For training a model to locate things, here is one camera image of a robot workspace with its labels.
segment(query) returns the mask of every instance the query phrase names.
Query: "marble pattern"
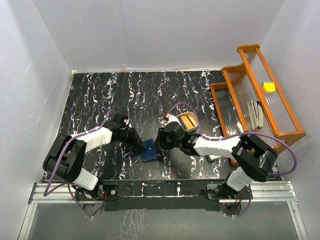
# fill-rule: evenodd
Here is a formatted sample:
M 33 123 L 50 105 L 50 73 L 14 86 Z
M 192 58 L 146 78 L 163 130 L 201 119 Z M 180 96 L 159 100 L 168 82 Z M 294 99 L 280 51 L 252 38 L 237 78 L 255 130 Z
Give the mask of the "marble pattern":
M 210 84 L 224 81 L 221 71 L 78 73 L 73 76 L 59 131 L 90 130 L 111 109 L 128 115 L 142 140 L 155 140 L 165 113 L 185 102 L 196 110 L 205 134 L 221 136 Z M 173 113 L 187 110 L 178 106 Z M 162 151 L 158 161 L 143 163 L 139 153 L 127 151 L 120 142 L 92 150 L 83 166 L 103 180 L 224 179 L 234 169 L 227 158 L 209 162 L 179 149 Z

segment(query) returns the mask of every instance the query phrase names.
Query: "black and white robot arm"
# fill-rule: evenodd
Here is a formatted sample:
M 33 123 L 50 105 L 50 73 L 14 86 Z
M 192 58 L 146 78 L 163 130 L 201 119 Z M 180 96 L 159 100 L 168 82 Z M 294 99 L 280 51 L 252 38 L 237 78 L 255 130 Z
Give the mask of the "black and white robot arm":
M 235 159 L 239 167 L 231 172 L 216 195 L 228 197 L 254 181 L 265 182 L 278 157 L 277 152 L 256 135 L 226 140 L 207 140 L 199 133 L 187 132 L 173 115 L 166 116 L 165 127 L 158 130 L 155 147 L 159 150 L 179 148 L 187 155 L 215 155 Z
M 84 157 L 87 152 L 116 141 L 124 143 L 129 151 L 141 151 L 146 148 L 136 129 L 131 126 L 129 118 L 116 113 L 113 119 L 107 121 L 103 127 L 96 127 L 86 134 L 83 134 L 83 132 L 74 135 L 58 134 L 43 162 L 42 167 L 46 172 L 50 174 L 53 172 L 66 142 L 77 135 L 79 137 L 71 142 L 63 154 L 55 176 L 68 183 L 73 183 L 79 187 L 80 191 L 92 197 L 100 196 L 101 180 L 83 168 Z

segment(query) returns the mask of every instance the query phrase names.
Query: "yellow sticky note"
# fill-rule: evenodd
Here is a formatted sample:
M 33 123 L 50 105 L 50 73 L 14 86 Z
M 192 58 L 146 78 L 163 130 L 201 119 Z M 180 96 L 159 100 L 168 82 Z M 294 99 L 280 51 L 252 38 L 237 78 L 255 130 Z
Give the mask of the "yellow sticky note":
M 274 93 L 276 91 L 276 86 L 273 81 L 264 81 L 262 83 L 262 89 L 266 94 Z

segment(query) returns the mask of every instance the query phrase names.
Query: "white wall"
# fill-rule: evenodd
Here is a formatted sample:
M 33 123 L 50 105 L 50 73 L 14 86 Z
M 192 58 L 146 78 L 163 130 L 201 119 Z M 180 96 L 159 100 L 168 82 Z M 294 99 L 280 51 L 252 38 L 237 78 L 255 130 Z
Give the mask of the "white wall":
M 292 181 L 311 240 L 320 238 L 320 1 L 286 0 L 262 43 L 262 52 L 306 136 L 294 144 L 299 157 Z M 281 170 L 292 166 L 283 153 Z
M 283 0 L 33 0 L 78 72 L 222 68 L 261 44 Z
M 0 239 L 17 239 L 71 71 L 32 0 L 0 2 Z

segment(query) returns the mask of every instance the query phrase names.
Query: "wooden rack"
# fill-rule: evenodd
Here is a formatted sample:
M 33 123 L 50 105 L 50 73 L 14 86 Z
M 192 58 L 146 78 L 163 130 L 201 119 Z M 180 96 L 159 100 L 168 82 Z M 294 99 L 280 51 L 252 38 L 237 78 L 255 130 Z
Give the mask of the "wooden rack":
M 242 45 L 237 48 L 243 61 L 237 66 L 226 66 L 222 69 L 225 77 L 223 83 L 213 83 L 210 85 L 215 108 L 220 120 L 224 136 L 229 136 L 238 132 L 236 124 L 241 123 L 244 131 L 254 131 L 273 135 L 285 141 L 289 146 L 306 135 L 298 122 L 292 108 L 290 107 L 280 85 L 272 73 L 265 57 L 258 44 Z M 262 89 L 263 82 L 273 82 L 276 91 L 265 93 Z M 231 95 L 231 99 L 237 119 L 226 119 L 224 106 L 226 95 Z M 253 129 L 248 113 L 247 102 L 260 101 L 263 109 L 263 127 Z M 281 144 L 262 137 L 262 139 L 272 146 L 277 153 L 281 153 L 286 148 Z

